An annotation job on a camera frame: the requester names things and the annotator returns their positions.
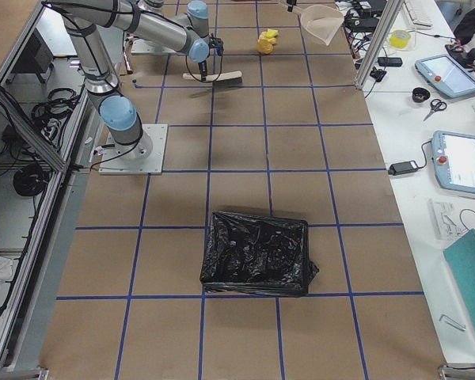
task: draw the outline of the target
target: yellow tape roll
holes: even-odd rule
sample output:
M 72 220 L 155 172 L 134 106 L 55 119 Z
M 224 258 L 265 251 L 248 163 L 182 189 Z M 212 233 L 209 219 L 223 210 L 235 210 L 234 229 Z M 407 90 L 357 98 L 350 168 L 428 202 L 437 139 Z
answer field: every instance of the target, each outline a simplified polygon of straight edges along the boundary
M 395 30 L 390 36 L 390 44 L 398 49 L 403 49 L 410 41 L 410 33 L 406 30 Z

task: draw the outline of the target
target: tiled surface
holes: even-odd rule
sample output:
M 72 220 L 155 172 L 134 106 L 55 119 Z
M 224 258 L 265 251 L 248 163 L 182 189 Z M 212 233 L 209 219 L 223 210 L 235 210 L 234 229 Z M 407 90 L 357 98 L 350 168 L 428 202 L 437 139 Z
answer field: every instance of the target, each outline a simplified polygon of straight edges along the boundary
M 343 33 L 313 44 L 267 0 L 210 11 L 243 86 L 184 81 L 184 57 L 131 57 L 123 91 L 143 121 L 169 124 L 164 173 L 90 175 L 41 364 L 56 379 L 436 378 L 443 357 Z M 278 43 L 260 56 L 267 27 Z M 204 294 L 212 211 L 307 220 L 310 296 Z

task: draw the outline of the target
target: blue joint cap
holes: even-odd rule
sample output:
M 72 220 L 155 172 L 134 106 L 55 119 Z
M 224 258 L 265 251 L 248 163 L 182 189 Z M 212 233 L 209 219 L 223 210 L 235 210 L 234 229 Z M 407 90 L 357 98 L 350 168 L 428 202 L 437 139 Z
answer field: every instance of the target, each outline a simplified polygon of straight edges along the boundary
M 201 18 L 203 20 L 207 20 L 209 18 L 209 14 L 207 12 L 207 5 L 205 2 L 201 2 L 200 0 L 193 0 L 187 5 L 188 13 L 190 16 L 195 18 Z
M 188 53 L 190 59 L 194 62 L 201 63 L 209 56 L 209 46 L 206 41 L 202 38 L 196 40 L 190 47 L 190 52 Z
M 137 112 L 126 97 L 108 97 L 101 103 L 100 114 L 109 128 L 115 131 L 127 131 L 137 120 Z

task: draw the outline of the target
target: tablet screen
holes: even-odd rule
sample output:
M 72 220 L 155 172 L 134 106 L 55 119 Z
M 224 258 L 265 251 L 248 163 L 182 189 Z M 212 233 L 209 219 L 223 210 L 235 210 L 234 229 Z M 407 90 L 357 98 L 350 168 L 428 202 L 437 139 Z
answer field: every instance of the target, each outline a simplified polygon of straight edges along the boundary
M 424 65 L 434 75 L 442 77 L 451 91 L 460 93 L 469 89 L 475 89 L 475 82 L 472 81 L 465 72 L 455 66 L 447 57 L 438 57 L 424 61 Z
M 450 183 L 475 188 L 475 139 L 444 135 Z

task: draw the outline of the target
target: white table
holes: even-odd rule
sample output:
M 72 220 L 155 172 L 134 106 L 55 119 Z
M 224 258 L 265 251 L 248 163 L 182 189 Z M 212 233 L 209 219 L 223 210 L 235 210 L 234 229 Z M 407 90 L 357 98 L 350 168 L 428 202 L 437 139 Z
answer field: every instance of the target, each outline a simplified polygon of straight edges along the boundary
M 435 1 L 425 0 L 423 4 L 434 21 L 434 28 L 422 32 L 452 36 Z M 400 13 L 393 30 L 405 28 Z M 417 86 L 429 89 L 431 99 L 440 95 L 416 72 L 414 62 L 444 54 L 444 44 L 449 40 L 422 35 L 416 38 L 414 50 L 399 51 L 393 55 L 403 59 L 403 66 L 387 68 L 384 80 L 377 83 L 366 99 L 387 167 L 394 162 L 410 160 L 422 165 L 424 157 L 420 146 L 436 130 L 475 135 L 475 96 L 446 99 L 446 111 L 437 112 L 423 121 L 430 109 L 429 101 L 414 103 L 412 89 Z M 369 91 L 373 82 L 372 78 L 367 81 L 364 93 Z M 458 213 L 462 208 L 475 210 L 475 199 L 463 198 L 440 188 L 430 160 L 431 147 L 427 146 L 426 151 L 429 160 L 426 168 L 413 174 L 391 177 L 391 184 L 445 359 L 448 363 L 475 363 L 475 331 L 443 258 L 443 249 L 452 241 L 438 238 L 429 203 L 430 200 L 452 203 L 456 210 L 455 221 L 458 222 Z M 475 228 L 475 217 L 465 215 L 465 221 L 470 228 Z M 466 331 L 440 321 L 442 314 L 465 325 Z

